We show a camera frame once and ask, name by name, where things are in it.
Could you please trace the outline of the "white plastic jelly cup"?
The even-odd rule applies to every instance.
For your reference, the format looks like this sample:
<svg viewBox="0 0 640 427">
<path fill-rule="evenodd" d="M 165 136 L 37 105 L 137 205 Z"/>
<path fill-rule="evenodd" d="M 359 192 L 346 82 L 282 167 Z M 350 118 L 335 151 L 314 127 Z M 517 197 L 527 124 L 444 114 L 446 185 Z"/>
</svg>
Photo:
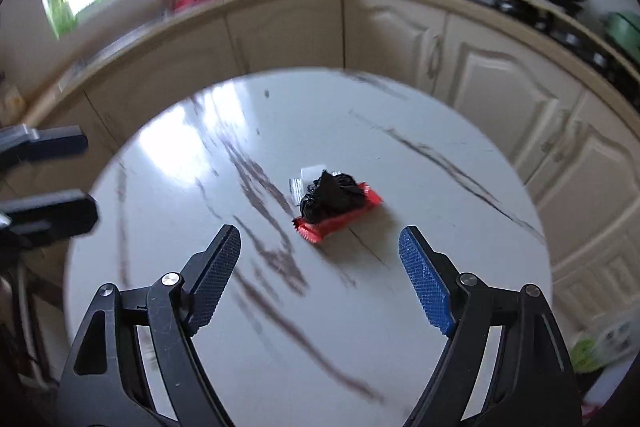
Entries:
<svg viewBox="0 0 640 427">
<path fill-rule="evenodd" d="M 320 178 L 323 171 L 326 171 L 326 165 L 303 167 L 299 170 L 297 178 L 292 178 L 288 181 L 292 201 L 295 206 L 298 206 L 304 196 L 310 192 L 311 187 L 314 185 L 314 181 Z"/>
</svg>

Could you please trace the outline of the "green electric cooker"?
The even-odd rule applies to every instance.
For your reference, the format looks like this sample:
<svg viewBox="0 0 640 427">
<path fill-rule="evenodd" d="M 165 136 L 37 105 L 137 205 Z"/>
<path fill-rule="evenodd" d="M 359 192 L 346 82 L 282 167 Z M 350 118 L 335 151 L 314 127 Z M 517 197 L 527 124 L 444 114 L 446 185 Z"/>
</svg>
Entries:
<svg viewBox="0 0 640 427">
<path fill-rule="evenodd" d="M 609 12 L 605 17 L 605 39 L 628 60 L 640 62 L 640 16 L 632 11 Z"/>
</svg>

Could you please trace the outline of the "black plastic bag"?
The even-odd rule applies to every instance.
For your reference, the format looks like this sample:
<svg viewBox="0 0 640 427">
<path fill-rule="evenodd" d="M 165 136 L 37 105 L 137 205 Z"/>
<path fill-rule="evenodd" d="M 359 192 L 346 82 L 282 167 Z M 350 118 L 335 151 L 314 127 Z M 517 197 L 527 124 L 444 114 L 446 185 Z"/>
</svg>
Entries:
<svg viewBox="0 0 640 427">
<path fill-rule="evenodd" d="M 367 196 L 347 173 L 332 174 L 323 170 L 300 201 L 300 214 L 312 225 L 360 209 Z"/>
</svg>

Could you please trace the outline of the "white green trash bag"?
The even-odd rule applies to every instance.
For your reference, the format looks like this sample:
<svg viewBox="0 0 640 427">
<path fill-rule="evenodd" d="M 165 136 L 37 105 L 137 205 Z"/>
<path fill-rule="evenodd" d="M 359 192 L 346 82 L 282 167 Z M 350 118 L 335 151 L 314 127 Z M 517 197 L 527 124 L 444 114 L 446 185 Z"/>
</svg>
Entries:
<svg viewBox="0 0 640 427">
<path fill-rule="evenodd" d="M 580 334 L 570 348 L 570 361 L 576 373 L 588 374 L 638 351 L 639 317 L 627 314 Z"/>
</svg>

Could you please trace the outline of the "red candy wrapper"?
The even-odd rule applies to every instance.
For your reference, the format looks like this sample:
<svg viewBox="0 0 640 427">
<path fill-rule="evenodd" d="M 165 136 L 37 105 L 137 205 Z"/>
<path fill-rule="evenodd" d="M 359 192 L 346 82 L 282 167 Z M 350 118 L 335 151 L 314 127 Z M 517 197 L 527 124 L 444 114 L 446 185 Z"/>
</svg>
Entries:
<svg viewBox="0 0 640 427">
<path fill-rule="evenodd" d="M 341 216 L 323 220 L 316 225 L 307 222 L 303 217 L 296 217 L 293 219 L 295 231 L 302 236 L 303 239 L 306 239 L 307 242 L 319 245 L 326 236 L 347 229 L 352 222 L 360 219 L 367 212 L 382 204 L 382 197 L 378 195 L 369 184 L 361 182 L 358 186 L 366 198 L 366 202 L 362 207 L 343 213 Z"/>
</svg>

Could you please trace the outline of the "cream base cabinets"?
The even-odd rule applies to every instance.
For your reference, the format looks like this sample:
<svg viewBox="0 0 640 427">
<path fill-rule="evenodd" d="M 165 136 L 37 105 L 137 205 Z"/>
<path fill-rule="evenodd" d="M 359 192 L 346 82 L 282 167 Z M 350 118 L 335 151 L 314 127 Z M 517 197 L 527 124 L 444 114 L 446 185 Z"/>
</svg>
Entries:
<svg viewBox="0 0 640 427">
<path fill-rule="evenodd" d="M 639 302 L 639 101 L 549 37 L 466 0 L 209 0 L 121 38 L 55 83 L 29 124 L 82 124 L 86 159 L 22 166 L 17 195 L 93 184 L 131 135 L 198 89 L 341 68 L 434 96 L 491 139 L 544 226 L 554 298 L 587 326 Z"/>
</svg>

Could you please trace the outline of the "black gas stove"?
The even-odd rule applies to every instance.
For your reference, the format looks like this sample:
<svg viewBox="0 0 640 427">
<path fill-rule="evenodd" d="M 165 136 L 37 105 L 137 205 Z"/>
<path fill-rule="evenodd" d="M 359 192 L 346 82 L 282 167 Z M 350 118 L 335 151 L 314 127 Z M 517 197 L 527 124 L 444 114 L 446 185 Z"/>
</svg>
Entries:
<svg viewBox="0 0 640 427">
<path fill-rule="evenodd" d="M 466 0 L 518 20 L 576 55 L 627 98 L 639 94 L 638 69 L 587 28 L 530 0 Z"/>
</svg>

